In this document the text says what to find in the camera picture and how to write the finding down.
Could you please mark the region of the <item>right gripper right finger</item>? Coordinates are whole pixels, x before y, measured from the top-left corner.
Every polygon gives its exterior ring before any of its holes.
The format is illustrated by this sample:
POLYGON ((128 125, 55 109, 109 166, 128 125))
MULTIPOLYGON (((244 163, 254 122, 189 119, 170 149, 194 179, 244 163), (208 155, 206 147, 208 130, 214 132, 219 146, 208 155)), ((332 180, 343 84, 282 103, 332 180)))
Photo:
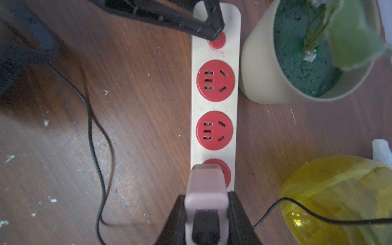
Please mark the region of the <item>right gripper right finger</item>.
POLYGON ((228 192, 228 245, 262 245, 235 192, 228 192))

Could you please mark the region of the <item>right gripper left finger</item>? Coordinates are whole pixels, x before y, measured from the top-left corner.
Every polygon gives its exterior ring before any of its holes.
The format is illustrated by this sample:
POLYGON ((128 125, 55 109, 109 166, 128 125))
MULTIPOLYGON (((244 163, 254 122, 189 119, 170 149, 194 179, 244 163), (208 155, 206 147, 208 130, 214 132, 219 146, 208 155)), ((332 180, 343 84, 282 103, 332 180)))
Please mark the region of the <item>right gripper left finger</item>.
POLYGON ((185 245, 185 195, 179 195, 155 245, 185 245))

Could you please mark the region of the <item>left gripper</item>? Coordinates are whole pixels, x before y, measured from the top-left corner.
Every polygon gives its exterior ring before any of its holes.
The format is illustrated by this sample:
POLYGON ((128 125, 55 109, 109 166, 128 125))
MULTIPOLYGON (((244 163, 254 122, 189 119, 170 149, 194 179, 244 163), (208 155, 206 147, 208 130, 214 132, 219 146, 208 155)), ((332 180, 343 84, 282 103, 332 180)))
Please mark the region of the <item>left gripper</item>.
POLYGON ((92 1, 103 11, 188 33, 214 41, 225 24, 219 1, 202 1, 207 18, 204 21, 178 12, 157 1, 92 1))

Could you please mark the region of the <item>pink USB plug adapter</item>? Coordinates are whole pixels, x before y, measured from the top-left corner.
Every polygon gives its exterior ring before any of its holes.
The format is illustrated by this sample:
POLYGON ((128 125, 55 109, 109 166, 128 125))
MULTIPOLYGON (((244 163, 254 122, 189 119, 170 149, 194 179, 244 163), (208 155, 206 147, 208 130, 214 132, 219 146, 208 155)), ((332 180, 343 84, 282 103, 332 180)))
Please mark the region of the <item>pink USB plug adapter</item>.
POLYGON ((218 245, 226 245, 229 238, 229 198, 222 168, 218 164, 196 164, 193 166, 184 207, 186 212, 185 241, 187 245, 195 245, 192 234, 195 226, 195 216, 198 212, 214 212, 218 218, 204 224, 211 226, 213 222, 219 224, 218 245))

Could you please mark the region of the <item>beige red power strip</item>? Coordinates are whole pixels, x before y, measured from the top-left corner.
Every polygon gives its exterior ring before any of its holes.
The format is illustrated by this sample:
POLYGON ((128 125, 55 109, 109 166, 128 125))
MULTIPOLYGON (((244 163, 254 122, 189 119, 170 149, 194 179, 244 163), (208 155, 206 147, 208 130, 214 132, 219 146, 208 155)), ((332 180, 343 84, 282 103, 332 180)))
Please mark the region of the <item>beige red power strip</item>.
POLYGON ((217 163, 228 191, 235 186, 241 13, 228 3, 214 40, 192 37, 191 165, 217 163))

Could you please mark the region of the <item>dark blue desk fan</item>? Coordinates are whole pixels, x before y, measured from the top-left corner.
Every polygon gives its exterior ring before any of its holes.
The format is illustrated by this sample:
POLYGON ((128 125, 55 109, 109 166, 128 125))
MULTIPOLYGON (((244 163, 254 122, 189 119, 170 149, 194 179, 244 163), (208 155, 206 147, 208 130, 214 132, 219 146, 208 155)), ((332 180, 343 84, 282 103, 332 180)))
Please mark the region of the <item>dark blue desk fan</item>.
POLYGON ((40 49, 35 48, 19 30, 1 18, 1 23, 24 42, 24 45, 20 45, 1 39, 1 95, 3 95, 18 79, 23 67, 48 63, 58 54, 59 46, 51 32, 23 1, 1 1, 1 6, 17 17, 40 45, 40 49))

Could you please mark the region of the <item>beige pot white flowers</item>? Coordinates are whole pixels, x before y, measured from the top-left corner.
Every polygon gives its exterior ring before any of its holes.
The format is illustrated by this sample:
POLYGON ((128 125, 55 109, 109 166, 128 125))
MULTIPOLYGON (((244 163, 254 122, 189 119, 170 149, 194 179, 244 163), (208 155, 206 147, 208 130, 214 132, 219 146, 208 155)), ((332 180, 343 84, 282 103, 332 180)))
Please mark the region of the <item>beige pot white flowers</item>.
POLYGON ((376 1, 273 1, 246 39, 243 94, 259 104, 331 102, 391 52, 376 1))

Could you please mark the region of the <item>yellow spray bottle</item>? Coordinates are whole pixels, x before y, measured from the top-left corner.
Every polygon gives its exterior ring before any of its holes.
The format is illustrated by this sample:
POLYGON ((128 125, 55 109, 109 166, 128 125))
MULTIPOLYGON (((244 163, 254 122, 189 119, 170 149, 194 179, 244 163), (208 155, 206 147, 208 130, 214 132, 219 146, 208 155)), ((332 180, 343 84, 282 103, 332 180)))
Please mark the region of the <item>yellow spray bottle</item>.
POLYGON ((392 147, 372 142, 373 158, 339 155, 316 159, 297 169, 283 184, 283 219, 301 245, 389 245, 390 225, 335 226, 306 210, 335 220, 392 216, 392 147))

